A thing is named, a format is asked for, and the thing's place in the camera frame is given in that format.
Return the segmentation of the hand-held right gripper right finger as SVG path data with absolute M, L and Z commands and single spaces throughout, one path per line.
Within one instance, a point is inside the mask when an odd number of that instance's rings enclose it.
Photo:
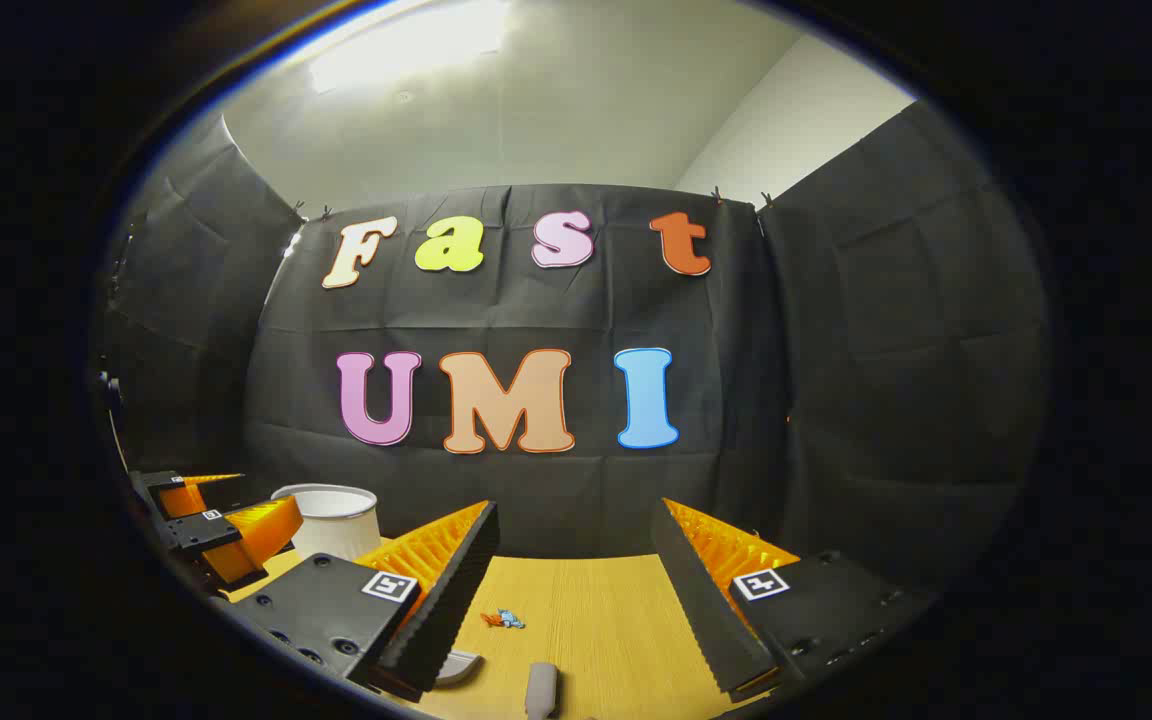
M 803 694 L 874 653 L 934 602 L 841 552 L 797 556 L 672 498 L 654 507 L 652 541 L 732 702 Z

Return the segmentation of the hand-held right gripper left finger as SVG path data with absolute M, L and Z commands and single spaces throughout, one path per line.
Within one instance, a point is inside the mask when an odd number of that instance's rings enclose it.
M 499 541 L 497 503 L 484 500 L 356 560 L 306 556 L 228 611 L 247 632 L 326 682 L 420 702 Z

